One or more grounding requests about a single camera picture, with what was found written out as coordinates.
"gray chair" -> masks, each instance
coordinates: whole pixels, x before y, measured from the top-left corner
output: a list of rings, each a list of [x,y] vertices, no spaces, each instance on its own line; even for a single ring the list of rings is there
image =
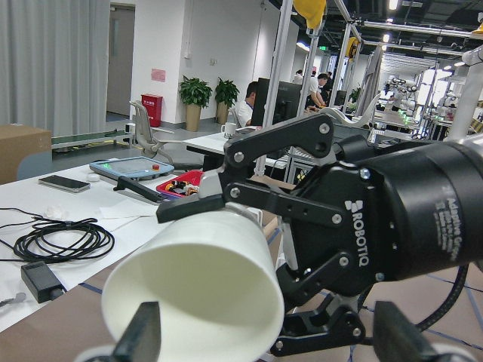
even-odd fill
[[[180,140],[159,140],[154,137],[149,124],[149,117],[146,107],[143,106],[140,100],[129,102],[136,114],[134,115],[134,123],[136,124],[135,139],[142,147],[142,154],[148,158],[154,158],[156,155],[161,155],[168,160],[168,163],[173,165],[176,170],[198,170],[202,168],[200,164],[175,164],[174,159],[169,155],[163,147],[168,143],[182,143]],[[172,130],[164,130],[157,128],[157,130],[169,134],[173,134]]]

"potted plant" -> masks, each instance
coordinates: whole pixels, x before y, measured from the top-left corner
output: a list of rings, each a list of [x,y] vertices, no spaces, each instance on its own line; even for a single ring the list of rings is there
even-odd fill
[[[183,76],[180,83],[181,102],[186,104],[186,130],[196,132],[202,108],[208,107],[212,89],[206,81]]]
[[[233,84],[233,81],[224,81],[220,77],[218,77],[218,79],[220,81],[215,88],[214,96],[214,99],[218,102],[217,122],[225,124],[228,118],[228,109],[233,106],[233,103],[236,101],[240,91],[238,90],[236,85]]]

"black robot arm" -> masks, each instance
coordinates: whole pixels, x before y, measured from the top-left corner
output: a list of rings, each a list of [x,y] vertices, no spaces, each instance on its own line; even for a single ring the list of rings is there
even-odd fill
[[[377,282],[483,259],[482,137],[378,149],[358,139],[332,147],[332,134],[330,116],[316,115],[235,137],[198,195],[157,212],[166,222],[237,202],[281,216],[285,310],[323,289],[332,294],[315,311],[287,314],[272,347],[278,356],[362,342],[356,300]],[[285,146],[315,162],[293,190],[247,179],[254,159]]]

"white paper cup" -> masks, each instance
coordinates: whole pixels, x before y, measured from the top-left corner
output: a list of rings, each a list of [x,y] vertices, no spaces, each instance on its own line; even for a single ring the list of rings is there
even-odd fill
[[[256,360],[284,319],[260,227],[228,210],[174,222],[112,272],[102,310],[115,339],[151,301],[161,310],[162,362]]]

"tablet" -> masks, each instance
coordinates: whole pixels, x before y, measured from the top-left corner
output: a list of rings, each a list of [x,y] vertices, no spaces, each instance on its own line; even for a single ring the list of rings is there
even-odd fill
[[[143,156],[96,161],[90,163],[89,168],[110,179],[118,179],[120,176],[130,179],[155,179],[174,170],[170,164]]]

